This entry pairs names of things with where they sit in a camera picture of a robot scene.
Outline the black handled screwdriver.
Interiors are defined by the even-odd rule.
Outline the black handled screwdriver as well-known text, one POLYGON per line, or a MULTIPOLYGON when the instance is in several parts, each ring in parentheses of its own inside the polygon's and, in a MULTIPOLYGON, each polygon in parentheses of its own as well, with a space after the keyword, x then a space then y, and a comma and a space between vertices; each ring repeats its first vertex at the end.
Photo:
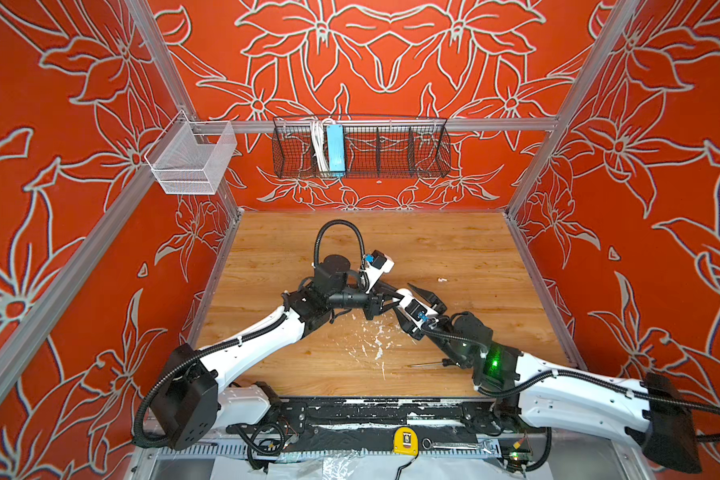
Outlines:
POLYGON ((423 362, 423 363, 410 364, 410 365, 409 365, 409 368, 413 368, 413 369, 435 369, 435 368, 445 368, 445 367, 448 367, 448 366, 451 366, 451 365, 452 365, 452 362, 451 362, 450 359, 443 358, 443 359, 441 359, 441 360, 434 361, 434 362, 423 362))

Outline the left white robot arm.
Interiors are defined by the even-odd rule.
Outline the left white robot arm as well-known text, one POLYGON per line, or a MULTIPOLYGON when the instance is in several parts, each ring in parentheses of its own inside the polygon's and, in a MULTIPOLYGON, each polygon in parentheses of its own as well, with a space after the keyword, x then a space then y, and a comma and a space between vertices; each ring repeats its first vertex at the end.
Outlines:
POLYGON ((334 320, 340 310, 361 309, 369 319, 383 313, 394 293, 381 278, 393 266, 379 251, 364 256, 359 271, 351 270, 346 258, 329 255, 305 284, 283 293, 281 305, 261 321, 202 349, 177 347, 137 408, 134 444, 179 451, 211 430, 261 421, 275 404, 274 394, 257 384, 236 387, 234 381, 334 320))

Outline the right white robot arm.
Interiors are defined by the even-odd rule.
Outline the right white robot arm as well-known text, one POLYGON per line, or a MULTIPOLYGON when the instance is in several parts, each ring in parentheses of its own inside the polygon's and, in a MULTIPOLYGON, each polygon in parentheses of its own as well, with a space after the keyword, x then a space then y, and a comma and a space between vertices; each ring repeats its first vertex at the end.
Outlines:
POLYGON ((448 314, 430 291, 408 285, 395 298, 401 328, 471 370, 474 390, 503 404, 519 425, 608 439, 689 474, 701 470, 701 445, 720 443, 720 407, 683 399, 665 376, 616 378, 565 367, 494 341, 475 315, 448 314))

